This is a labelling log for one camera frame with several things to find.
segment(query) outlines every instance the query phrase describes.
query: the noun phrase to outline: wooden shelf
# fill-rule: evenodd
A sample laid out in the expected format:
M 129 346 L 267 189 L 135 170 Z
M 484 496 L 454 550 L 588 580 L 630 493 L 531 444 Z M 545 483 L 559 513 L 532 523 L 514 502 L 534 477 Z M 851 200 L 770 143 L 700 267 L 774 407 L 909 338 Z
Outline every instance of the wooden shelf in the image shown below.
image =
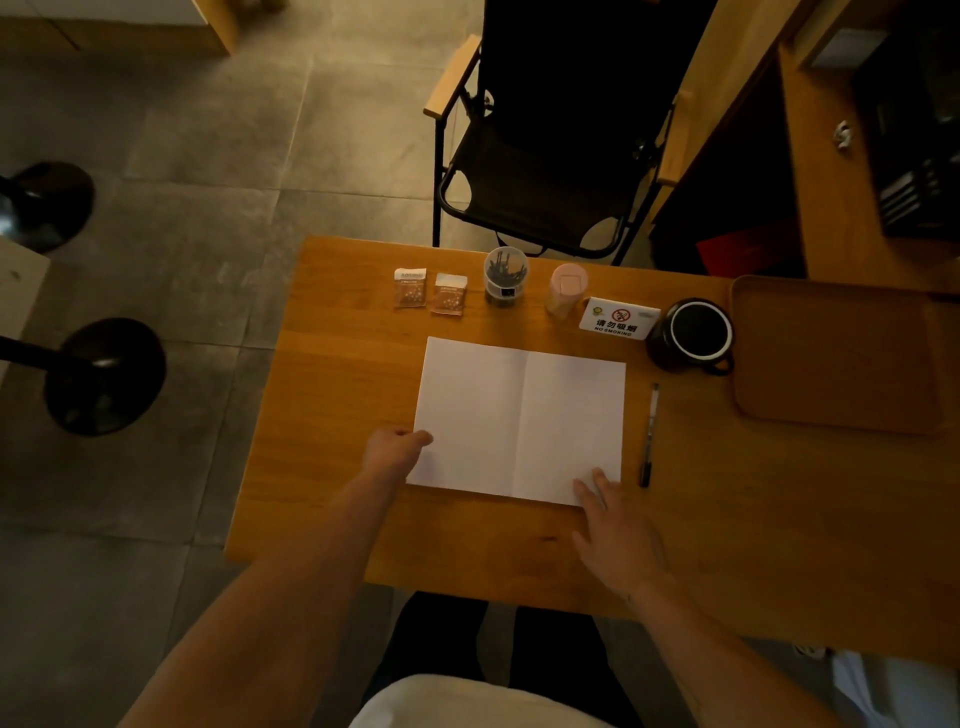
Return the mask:
M 960 294 L 960 243 L 883 234 L 850 74 L 799 69 L 786 44 L 779 53 L 809 277 Z M 841 152 L 832 137 L 844 120 L 853 144 Z

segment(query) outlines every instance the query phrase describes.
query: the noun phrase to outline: white shirt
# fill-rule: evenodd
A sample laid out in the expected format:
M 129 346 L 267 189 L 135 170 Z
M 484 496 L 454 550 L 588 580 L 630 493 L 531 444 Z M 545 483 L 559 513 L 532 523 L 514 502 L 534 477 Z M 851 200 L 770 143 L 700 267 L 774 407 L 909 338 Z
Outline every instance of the white shirt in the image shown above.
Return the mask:
M 531 692 L 444 675 L 412 675 L 374 695 L 350 728 L 609 728 Z

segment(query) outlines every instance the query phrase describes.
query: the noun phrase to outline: mug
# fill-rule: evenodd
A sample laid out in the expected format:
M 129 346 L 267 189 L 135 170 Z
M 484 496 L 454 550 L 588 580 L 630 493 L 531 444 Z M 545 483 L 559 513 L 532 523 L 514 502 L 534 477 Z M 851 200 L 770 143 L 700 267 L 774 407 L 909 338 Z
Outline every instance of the mug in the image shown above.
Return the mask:
M 733 323 L 720 306 L 707 299 L 677 301 L 647 336 L 647 353 L 667 372 L 700 367 L 707 374 L 733 371 Z M 721 369 L 720 364 L 727 363 Z

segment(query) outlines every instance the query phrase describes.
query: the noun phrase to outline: black object on shelf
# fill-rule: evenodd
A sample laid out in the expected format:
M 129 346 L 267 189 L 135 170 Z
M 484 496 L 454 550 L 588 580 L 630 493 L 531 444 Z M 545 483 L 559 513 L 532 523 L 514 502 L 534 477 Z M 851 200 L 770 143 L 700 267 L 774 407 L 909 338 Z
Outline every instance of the black object on shelf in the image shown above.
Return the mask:
M 59 351 L 0 336 L 0 359 L 47 373 L 43 398 L 54 421 L 87 437 L 136 422 L 167 376 L 156 334 L 134 319 L 104 319 L 73 333 Z
M 960 12 L 921 14 L 853 77 L 887 235 L 960 241 L 958 48 Z
M 43 161 L 0 177 L 0 235 L 49 253 L 84 228 L 95 197 L 90 176 L 67 162 Z

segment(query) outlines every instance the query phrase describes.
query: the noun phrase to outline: pen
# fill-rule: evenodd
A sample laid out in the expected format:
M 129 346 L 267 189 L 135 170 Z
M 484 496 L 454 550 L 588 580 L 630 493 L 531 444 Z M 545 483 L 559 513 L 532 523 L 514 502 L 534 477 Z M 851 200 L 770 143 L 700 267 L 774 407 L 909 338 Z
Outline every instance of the pen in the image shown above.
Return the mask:
M 650 473 L 654 464 L 650 462 L 650 450 L 654 445 L 654 425 L 657 423 L 657 400 L 660 398 L 660 385 L 654 382 L 654 391 L 650 395 L 650 419 L 647 421 L 647 443 L 643 447 L 643 464 L 640 466 L 640 487 L 650 486 Z

